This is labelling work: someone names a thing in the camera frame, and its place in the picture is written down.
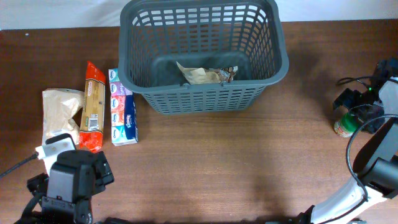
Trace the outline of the green lid jar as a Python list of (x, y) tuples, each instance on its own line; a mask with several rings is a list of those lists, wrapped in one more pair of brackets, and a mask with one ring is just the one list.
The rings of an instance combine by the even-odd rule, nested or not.
[(343, 138), (350, 138), (359, 127), (354, 115), (346, 113), (338, 121), (334, 123), (333, 129), (335, 133)]

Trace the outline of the beige snack pouch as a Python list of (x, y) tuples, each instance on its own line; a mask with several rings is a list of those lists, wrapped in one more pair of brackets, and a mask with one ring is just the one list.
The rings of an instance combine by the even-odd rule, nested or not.
[(238, 72), (238, 66), (205, 69), (185, 68), (178, 62), (176, 64), (191, 85), (231, 82)]

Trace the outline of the grey plastic basket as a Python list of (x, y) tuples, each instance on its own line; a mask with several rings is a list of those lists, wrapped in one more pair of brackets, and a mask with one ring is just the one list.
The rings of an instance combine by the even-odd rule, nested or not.
[[(238, 72), (191, 85), (176, 62)], [(288, 69), (274, 0), (131, 1), (121, 11), (120, 81), (159, 113), (244, 110)]]

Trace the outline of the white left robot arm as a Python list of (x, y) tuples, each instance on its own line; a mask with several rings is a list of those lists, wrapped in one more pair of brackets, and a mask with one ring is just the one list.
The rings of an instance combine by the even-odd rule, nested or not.
[(92, 196), (105, 191), (114, 176), (103, 151), (60, 153), (49, 174), (27, 181), (32, 194), (18, 223), (93, 223)]

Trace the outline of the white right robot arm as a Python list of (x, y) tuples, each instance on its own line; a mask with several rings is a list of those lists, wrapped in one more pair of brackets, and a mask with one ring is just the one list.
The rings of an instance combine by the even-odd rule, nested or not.
[(330, 198), (291, 223), (358, 223), (369, 207), (397, 196), (397, 59), (377, 63), (366, 91), (345, 89), (333, 108), (347, 113), (335, 133), (348, 138), (345, 161), (351, 175)]

